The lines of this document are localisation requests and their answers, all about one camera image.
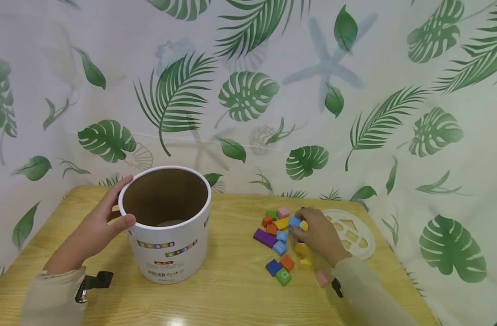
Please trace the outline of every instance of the sleeve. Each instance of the sleeve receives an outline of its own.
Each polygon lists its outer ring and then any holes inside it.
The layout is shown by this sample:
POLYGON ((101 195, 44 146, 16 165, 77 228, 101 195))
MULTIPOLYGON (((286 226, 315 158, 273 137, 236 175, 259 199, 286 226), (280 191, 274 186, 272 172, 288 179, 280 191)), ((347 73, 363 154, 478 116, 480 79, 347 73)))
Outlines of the sleeve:
POLYGON ((21 326, 80 326, 87 303, 75 296, 85 267, 60 275, 39 272, 32 278, 21 311, 21 326))
POLYGON ((417 322, 387 292, 379 278, 357 257, 341 260, 332 269, 344 298, 367 326, 417 326, 417 322))

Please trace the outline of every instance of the white cylindrical box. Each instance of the white cylindrical box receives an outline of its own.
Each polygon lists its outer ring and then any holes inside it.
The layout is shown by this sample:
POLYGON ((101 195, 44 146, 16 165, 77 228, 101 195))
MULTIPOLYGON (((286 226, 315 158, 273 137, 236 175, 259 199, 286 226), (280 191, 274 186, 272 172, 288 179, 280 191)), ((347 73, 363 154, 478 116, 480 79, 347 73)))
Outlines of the white cylindrical box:
POLYGON ((129 243, 143 276, 174 284, 200 269, 207 254, 210 185, 183 166, 159 166, 136 175, 119 194, 122 215, 136 223, 129 243))

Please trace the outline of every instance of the container rim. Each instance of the container rim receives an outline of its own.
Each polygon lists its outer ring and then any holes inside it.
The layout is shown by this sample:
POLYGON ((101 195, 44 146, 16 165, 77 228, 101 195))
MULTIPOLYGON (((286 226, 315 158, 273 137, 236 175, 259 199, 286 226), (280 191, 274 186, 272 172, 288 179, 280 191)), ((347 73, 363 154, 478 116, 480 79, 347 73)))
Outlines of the container rim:
POLYGON ((145 225, 145 224, 136 222, 134 224, 134 226, 140 227, 141 229, 147 229, 147 230, 170 230, 170 229, 176 229, 177 227, 184 226, 186 224, 191 223, 193 220, 197 219, 197 217, 201 216, 201 214, 203 214, 203 212, 210 205, 210 199, 212 197, 212 190, 210 189, 210 185, 209 185, 207 179, 205 179, 205 177, 201 173, 199 173, 199 172, 197 172, 197 171, 195 171, 195 170, 193 170, 191 168, 186 168, 185 166, 179 166, 179 165, 162 165, 162 166, 156 166, 154 168, 149 168, 149 169, 146 169, 145 171, 142 171, 142 172, 138 173, 137 175, 135 175, 133 177, 133 180, 131 182, 129 182, 124 188, 122 188, 122 190, 119 192, 119 195, 118 195, 118 208, 119 208, 119 212, 121 213, 122 216, 124 216, 126 214, 125 209, 124 209, 124 204, 122 203, 122 200, 124 199, 124 194, 127 191, 127 189, 129 188, 129 186, 133 182, 135 182, 137 179, 139 179, 140 177, 142 177, 142 176, 144 176, 146 174, 149 174, 151 172, 162 170, 162 169, 180 169, 180 170, 184 170, 184 171, 187 171, 187 172, 191 172, 194 175, 197 175, 204 182, 204 184, 207 186, 207 201, 205 202, 205 204, 202 207, 202 209, 198 213, 196 213, 196 215, 194 215, 190 219, 186 220, 185 222, 182 222, 182 223, 179 223, 179 224, 176 224, 176 225, 171 225, 171 226, 149 226, 149 225, 145 225))

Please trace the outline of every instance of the green block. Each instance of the green block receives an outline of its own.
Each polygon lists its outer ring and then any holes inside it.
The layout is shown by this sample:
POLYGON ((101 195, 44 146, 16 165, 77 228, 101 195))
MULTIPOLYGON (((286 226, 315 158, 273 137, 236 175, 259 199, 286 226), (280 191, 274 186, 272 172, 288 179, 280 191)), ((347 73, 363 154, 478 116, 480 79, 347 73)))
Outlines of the green block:
POLYGON ((281 285, 286 285, 292 279, 292 275, 285 269, 281 268, 281 270, 276 274, 276 278, 278 279, 281 285))
POLYGON ((265 216, 272 216, 272 220, 273 221, 277 221, 278 220, 278 214, 276 213, 276 211, 273 211, 273 210, 267 210, 267 215, 265 216))

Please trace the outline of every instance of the container opening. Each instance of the container opening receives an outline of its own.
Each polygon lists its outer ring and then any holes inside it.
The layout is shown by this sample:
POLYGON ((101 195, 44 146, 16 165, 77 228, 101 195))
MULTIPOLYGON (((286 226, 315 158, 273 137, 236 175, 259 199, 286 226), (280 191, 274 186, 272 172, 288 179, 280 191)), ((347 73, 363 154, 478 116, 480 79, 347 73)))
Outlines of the container opening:
POLYGON ((182 169, 160 169, 142 175, 122 199, 126 213, 148 226, 171 226, 196 216, 207 203, 207 185, 182 169))

